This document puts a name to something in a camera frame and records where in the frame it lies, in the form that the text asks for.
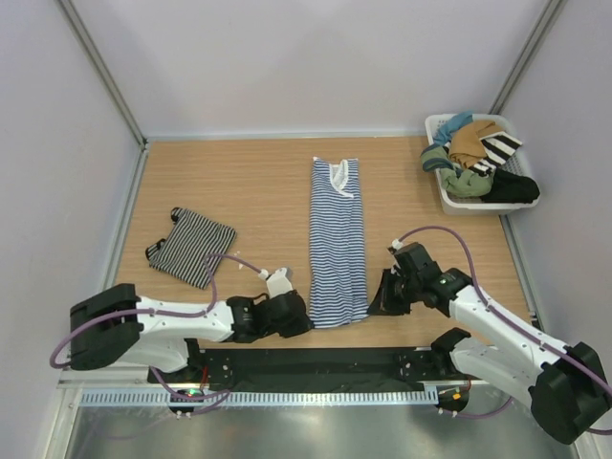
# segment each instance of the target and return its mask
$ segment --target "wall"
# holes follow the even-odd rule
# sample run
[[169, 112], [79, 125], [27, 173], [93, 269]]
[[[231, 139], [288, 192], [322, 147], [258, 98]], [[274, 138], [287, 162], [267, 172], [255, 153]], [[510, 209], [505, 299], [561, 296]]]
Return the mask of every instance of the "wall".
[[[511, 220], [549, 333], [584, 340], [612, 376], [612, 4], [568, 2], [504, 115], [542, 188]], [[612, 416], [599, 427], [612, 428]]]
[[0, 445], [39, 457], [69, 308], [100, 288], [138, 149], [51, 0], [0, 15]]
[[424, 131], [488, 111], [545, 0], [75, 0], [148, 136]]

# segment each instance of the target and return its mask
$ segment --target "black and white striped cloth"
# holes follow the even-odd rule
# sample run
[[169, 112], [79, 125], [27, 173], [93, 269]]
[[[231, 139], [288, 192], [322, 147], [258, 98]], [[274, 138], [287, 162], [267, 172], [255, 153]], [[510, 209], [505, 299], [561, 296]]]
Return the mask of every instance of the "black and white striped cloth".
[[[168, 237], [145, 251], [149, 266], [205, 289], [210, 282], [204, 267], [205, 256], [225, 253], [236, 238], [236, 231], [186, 208], [172, 209], [170, 218], [174, 228]], [[219, 263], [221, 258], [208, 261], [213, 274]]]
[[310, 210], [310, 318], [337, 327], [367, 315], [365, 241], [358, 160], [315, 158]]
[[[485, 177], [494, 172], [498, 167], [501, 167], [507, 160], [516, 152], [519, 146], [523, 144], [519, 139], [500, 132], [488, 137], [480, 139], [480, 142], [485, 147], [487, 158], [483, 158], [478, 163], [470, 167], [470, 170], [478, 175]], [[450, 142], [444, 145], [447, 154], [450, 150]]]

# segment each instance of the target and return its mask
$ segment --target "laundry basket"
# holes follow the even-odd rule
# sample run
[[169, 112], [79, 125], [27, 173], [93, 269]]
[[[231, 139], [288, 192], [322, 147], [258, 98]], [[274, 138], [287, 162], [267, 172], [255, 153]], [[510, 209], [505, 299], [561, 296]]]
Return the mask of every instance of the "laundry basket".
[[[433, 144], [433, 136], [438, 131], [438, 128], [450, 120], [453, 114], [444, 115], [431, 115], [425, 120], [425, 129], [427, 132], [427, 139], [429, 144]], [[498, 115], [474, 115], [475, 120], [493, 120], [511, 136], [517, 137], [514, 127], [508, 120]], [[501, 167], [508, 172], [512, 172], [516, 175], [528, 176], [521, 167], [521, 158], [525, 156], [525, 148], [521, 146], [516, 153], [514, 153], [510, 159]], [[440, 171], [436, 170], [436, 180], [438, 181], [438, 191], [440, 192], [440, 200], [442, 201], [442, 209], [444, 213], [448, 215], [504, 215], [506, 213], [519, 210], [520, 208], [532, 208], [537, 204], [539, 198], [530, 204], [505, 204], [505, 203], [483, 203], [478, 198], [459, 198], [452, 194], [447, 193], [442, 188], [440, 180]]]

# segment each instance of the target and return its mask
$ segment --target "wooden table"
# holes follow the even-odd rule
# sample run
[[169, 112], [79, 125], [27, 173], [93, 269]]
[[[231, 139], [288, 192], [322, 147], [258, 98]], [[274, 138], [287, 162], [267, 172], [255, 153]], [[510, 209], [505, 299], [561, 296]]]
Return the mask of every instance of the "wooden table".
[[[144, 249], [166, 237], [170, 211], [190, 208], [234, 227], [229, 249], [268, 271], [289, 266], [294, 287], [306, 299], [310, 288], [308, 228], [313, 156], [338, 162], [359, 158], [367, 280], [370, 299], [392, 257], [386, 248], [406, 231], [444, 225], [459, 231], [473, 253], [482, 285], [501, 304], [527, 318], [506, 239], [496, 216], [458, 217], [442, 212], [433, 174], [420, 168], [426, 138], [355, 138], [256, 141], [156, 142], [150, 148], [138, 201], [123, 250], [117, 282], [161, 300], [206, 302], [198, 290], [149, 268]], [[459, 244], [441, 231], [426, 231], [423, 243], [442, 270], [467, 272]], [[222, 298], [257, 295], [265, 284], [248, 269], [225, 260], [215, 276]], [[205, 347], [383, 347], [424, 346], [461, 326], [424, 305], [403, 317], [369, 317], [339, 328], [313, 330], [291, 339], [278, 335], [253, 344], [210, 343]]]

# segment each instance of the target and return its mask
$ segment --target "white vent grille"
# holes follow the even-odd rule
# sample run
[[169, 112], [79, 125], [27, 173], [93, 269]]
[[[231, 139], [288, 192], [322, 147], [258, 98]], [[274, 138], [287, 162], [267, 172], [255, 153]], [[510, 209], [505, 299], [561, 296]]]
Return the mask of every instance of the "white vent grille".
[[[213, 397], [197, 405], [212, 404]], [[424, 391], [382, 393], [334, 393], [334, 394], [267, 394], [256, 392], [234, 392], [223, 402], [225, 407], [270, 407], [270, 406], [348, 406], [385, 404], [437, 404], [435, 386]], [[79, 406], [167, 406], [170, 394], [162, 388], [150, 389], [85, 389]], [[173, 402], [172, 406], [193, 406], [194, 403]]]

